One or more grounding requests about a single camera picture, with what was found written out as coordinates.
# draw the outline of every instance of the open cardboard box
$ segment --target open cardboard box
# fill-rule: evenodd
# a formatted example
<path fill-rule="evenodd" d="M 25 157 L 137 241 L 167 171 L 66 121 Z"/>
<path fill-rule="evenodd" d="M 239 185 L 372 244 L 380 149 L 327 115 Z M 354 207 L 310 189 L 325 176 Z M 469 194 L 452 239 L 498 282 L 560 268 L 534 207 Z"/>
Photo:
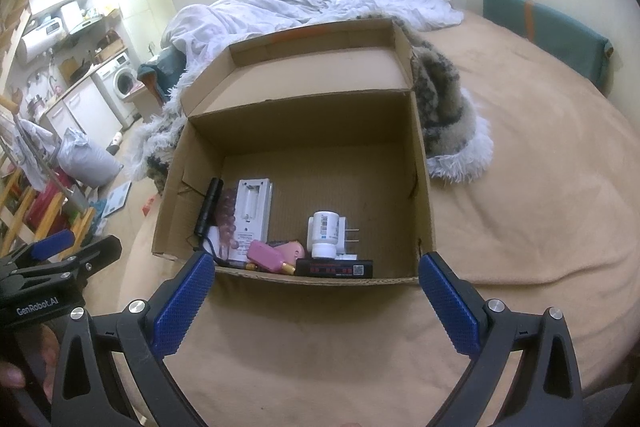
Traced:
<path fill-rule="evenodd" d="M 413 282 L 435 249 L 411 45 L 391 20 L 305 26 L 232 44 L 185 90 L 188 122 L 167 179 L 153 252 L 187 259 L 212 177 L 269 178 L 269 240 L 305 244 L 318 210 L 359 229 L 373 279 L 316 279 L 219 267 L 312 285 Z"/>

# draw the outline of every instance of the blue gripper pad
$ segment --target blue gripper pad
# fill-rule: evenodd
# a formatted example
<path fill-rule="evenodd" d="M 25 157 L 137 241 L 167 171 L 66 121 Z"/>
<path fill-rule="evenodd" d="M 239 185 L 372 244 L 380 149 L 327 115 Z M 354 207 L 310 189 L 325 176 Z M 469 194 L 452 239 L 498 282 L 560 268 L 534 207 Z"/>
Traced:
<path fill-rule="evenodd" d="M 420 258 L 418 281 L 456 351 L 470 357 L 478 355 L 481 350 L 478 320 L 430 254 Z"/>
<path fill-rule="evenodd" d="M 173 355 L 187 334 L 193 319 L 213 285 L 214 263 L 208 253 L 199 255 L 193 266 L 185 265 L 175 279 L 182 280 L 153 323 L 151 352 L 157 359 Z"/>
<path fill-rule="evenodd" d="M 60 230 L 60 232 L 33 243 L 31 245 L 31 257 L 36 261 L 45 261 L 55 254 L 71 248 L 76 241 L 76 236 L 71 230 Z"/>

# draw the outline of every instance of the orange stripe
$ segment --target orange stripe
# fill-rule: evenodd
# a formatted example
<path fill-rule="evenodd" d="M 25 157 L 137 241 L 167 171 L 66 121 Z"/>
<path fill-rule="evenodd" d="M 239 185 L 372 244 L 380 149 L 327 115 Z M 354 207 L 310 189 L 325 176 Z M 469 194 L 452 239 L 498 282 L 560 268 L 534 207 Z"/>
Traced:
<path fill-rule="evenodd" d="M 533 42 L 536 36 L 536 27 L 533 24 L 533 7 L 536 4 L 533 1 L 526 0 L 524 2 L 524 25 L 527 30 L 527 39 Z"/>

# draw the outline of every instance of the tan bed sheet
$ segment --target tan bed sheet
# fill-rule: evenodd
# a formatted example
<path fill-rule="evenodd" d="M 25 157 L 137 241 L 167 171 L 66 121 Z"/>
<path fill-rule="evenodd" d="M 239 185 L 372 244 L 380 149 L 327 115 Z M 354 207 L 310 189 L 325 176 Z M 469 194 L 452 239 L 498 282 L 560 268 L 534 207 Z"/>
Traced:
<path fill-rule="evenodd" d="M 460 68 L 495 142 L 481 180 L 433 183 L 438 250 L 486 298 L 523 312 L 561 307 L 593 386 L 640 331 L 640 140 L 587 80 L 479 16 L 428 35 Z M 178 268 L 149 254 L 153 226 L 150 215 L 121 307 Z M 419 287 L 220 277 L 166 363 L 209 425 L 389 427 L 425 425 L 466 360 Z"/>

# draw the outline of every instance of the silver screw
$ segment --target silver screw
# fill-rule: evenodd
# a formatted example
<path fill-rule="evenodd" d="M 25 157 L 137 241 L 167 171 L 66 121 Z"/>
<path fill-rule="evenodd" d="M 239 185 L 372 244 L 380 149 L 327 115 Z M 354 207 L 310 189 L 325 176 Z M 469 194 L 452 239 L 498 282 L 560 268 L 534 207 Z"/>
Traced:
<path fill-rule="evenodd" d="M 129 305 L 129 311 L 131 313 L 140 313 L 143 309 L 145 309 L 145 301 L 133 301 Z"/>
<path fill-rule="evenodd" d="M 500 299 L 491 299 L 487 304 L 492 312 L 500 313 L 504 311 L 504 302 Z"/>
<path fill-rule="evenodd" d="M 562 310 L 560 308 L 549 308 L 549 315 L 551 315 L 555 320 L 559 321 L 562 318 Z"/>
<path fill-rule="evenodd" d="M 84 308 L 74 308 L 73 311 L 71 311 L 71 319 L 74 321 L 80 320 L 83 315 Z"/>

